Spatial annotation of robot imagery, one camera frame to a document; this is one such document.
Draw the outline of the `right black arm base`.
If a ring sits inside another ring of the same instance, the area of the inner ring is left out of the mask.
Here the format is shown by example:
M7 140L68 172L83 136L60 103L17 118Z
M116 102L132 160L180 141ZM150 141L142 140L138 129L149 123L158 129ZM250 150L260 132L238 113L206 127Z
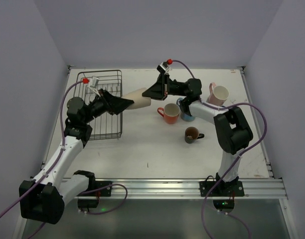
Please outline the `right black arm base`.
M208 176L204 181L199 182L199 189L201 197L205 197L215 183L220 179L218 173L216 176ZM231 182L224 182L223 180L216 186L209 194L210 197L225 197L226 199L214 200L214 207L222 212L230 213L235 207L235 198L244 197L244 188L239 177Z

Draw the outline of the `black cup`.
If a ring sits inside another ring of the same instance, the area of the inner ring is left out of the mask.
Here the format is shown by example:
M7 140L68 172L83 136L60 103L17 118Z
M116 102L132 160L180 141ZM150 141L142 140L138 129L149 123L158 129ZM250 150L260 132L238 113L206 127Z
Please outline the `black cup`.
M184 140L186 143L191 144L194 143L197 139L204 138L205 135L200 133L196 127L188 127L184 133Z

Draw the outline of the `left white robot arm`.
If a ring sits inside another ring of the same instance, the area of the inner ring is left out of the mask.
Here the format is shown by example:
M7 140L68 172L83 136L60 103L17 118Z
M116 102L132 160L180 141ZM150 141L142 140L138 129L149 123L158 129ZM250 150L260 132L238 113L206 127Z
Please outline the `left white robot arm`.
M102 89L89 104L80 97L67 102L62 142L44 168L33 179L24 180L19 187L23 218L56 224L70 201L95 189L95 175L89 171L78 170L67 182L62 180L90 139L92 127L89 122L104 113L118 115L133 104L133 100L113 96Z

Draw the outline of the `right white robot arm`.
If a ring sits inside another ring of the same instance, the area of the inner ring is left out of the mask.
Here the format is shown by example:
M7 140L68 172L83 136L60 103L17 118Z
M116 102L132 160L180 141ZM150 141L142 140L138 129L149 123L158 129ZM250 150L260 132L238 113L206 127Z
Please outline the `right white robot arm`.
M200 118L214 124L218 143L223 150L221 165L216 173L216 183L209 186L208 192L231 192L238 186L239 158L243 149L247 148L253 139L250 126L239 107L228 110L202 103L200 96L202 83L191 78L186 82L171 80L168 74L160 73L156 83L142 93L143 97L153 100L165 100L168 95L183 96L179 103L181 111L191 117Z

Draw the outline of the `orange mug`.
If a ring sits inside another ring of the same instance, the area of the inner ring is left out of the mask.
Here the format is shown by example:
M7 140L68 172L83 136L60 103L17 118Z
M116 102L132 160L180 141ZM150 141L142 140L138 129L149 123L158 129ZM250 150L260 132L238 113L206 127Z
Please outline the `orange mug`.
M163 117L167 124L175 124L180 114L180 108L177 104L169 103L163 108L159 107L157 113Z

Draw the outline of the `beige cup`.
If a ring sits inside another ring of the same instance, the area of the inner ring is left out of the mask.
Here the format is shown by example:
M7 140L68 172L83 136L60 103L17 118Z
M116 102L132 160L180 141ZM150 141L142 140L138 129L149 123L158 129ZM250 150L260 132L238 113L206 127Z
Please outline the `beige cup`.
M146 90L147 88L140 88L122 96L122 99L134 101L134 103L129 107L127 107L126 110L135 110L135 109L149 107L151 105L151 99L149 97L142 96L142 93L145 92Z

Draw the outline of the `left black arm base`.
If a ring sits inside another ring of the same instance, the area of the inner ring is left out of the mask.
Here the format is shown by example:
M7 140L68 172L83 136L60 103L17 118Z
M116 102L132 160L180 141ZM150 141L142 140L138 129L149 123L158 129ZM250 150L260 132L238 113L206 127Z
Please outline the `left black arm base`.
M110 197L112 191L112 181L95 181L90 187L91 193L80 193L77 198L78 209L83 211L90 211L90 209L97 208L101 197Z

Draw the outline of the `pink mug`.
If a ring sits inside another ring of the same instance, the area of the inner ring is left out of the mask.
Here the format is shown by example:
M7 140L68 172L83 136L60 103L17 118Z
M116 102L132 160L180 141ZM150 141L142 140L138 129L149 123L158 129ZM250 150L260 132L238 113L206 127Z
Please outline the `pink mug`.
M214 82L209 85L210 95L207 102L215 106L223 106L229 97L229 90L221 85L216 85Z

